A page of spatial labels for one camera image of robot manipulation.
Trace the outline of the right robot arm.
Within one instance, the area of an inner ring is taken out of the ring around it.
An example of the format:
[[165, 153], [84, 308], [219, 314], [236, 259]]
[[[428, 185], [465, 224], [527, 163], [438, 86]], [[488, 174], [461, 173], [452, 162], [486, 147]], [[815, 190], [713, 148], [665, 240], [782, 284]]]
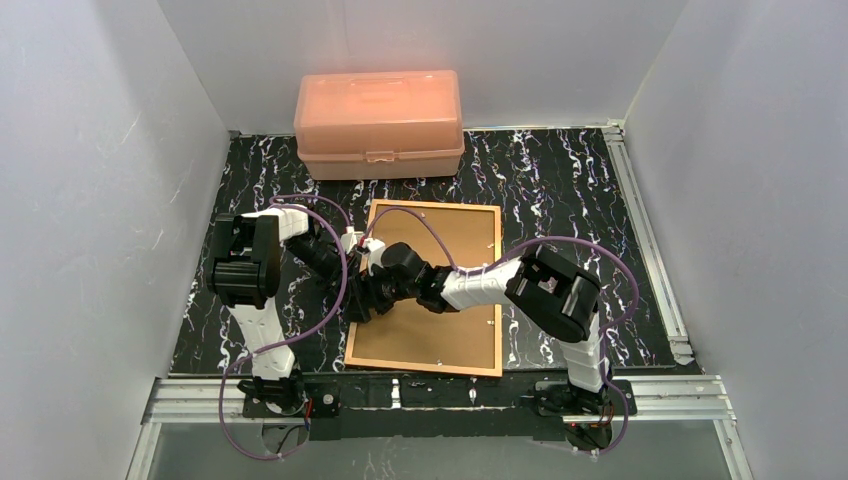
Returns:
[[364, 270], [348, 279], [349, 321], [365, 323], [409, 299], [436, 314], [512, 305], [561, 343], [571, 387], [604, 389], [610, 367], [600, 347], [600, 283], [549, 247], [531, 245], [516, 258], [472, 269], [432, 265], [403, 242], [367, 239], [356, 251]]

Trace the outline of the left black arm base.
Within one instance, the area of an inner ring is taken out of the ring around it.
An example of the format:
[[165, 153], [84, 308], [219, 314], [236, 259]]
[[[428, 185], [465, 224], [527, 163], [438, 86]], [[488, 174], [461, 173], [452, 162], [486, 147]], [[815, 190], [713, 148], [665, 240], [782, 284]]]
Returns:
[[341, 390], [332, 382], [255, 378], [240, 380], [237, 389], [245, 395], [245, 418], [333, 418], [341, 409]]

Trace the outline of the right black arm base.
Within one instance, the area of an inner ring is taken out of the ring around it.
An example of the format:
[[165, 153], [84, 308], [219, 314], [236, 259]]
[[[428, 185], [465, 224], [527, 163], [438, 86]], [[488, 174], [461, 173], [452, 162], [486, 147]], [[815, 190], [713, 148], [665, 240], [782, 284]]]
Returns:
[[599, 420], [603, 414], [610, 413], [635, 415], [638, 407], [631, 383], [614, 379], [612, 384], [614, 388], [602, 384], [599, 392], [592, 393], [567, 381], [539, 381], [531, 393], [541, 416], [588, 415]]

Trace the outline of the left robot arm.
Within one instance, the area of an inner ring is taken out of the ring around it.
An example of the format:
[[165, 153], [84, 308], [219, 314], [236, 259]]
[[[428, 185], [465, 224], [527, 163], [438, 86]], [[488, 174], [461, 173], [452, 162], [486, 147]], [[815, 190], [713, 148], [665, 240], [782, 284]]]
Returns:
[[[363, 236], [350, 225], [337, 234], [319, 214], [292, 204], [216, 219], [206, 285], [236, 319], [253, 378], [282, 381], [292, 376], [296, 357], [290, 345], [321, 330], [339, 312], [352, 272], [349, 256]], [[284, 249], [337, 292], [317, 325], [290, 338], [284, 336], [275, 301]]]

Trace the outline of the pink plastic storage box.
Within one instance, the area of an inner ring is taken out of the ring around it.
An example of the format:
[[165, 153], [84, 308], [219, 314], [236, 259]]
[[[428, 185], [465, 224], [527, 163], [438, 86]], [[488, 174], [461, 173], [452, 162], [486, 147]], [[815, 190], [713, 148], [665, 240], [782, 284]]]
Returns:
[[449, 177], [465, 151], [452, 70], [307, 75], [297, 154], [319, 181]]

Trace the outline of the aluminium front rail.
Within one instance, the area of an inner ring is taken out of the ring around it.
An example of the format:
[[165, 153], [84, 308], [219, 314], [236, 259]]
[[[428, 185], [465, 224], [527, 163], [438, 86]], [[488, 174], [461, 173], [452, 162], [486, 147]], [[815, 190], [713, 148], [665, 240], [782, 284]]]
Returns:
[[[330, 394], [340, 402], [335, 416], [354, 411], [507, 411], [528, 410], [534, 392], [555, 380], [552, 371], [513, 371], [500, 378], [416, 377], [398, 373], [317, 375], [307, 382], [318, 403]], [[639, 421], [734, 421], [736, 412], [718, 376], [637, 375], [618, 377], [610, 395], [614, 412], [628, 411]], [[252, 413], [237, 383], [217, 378], [175, 378], [155, 382], [143, 419], [158, 423], [253, 423]]]

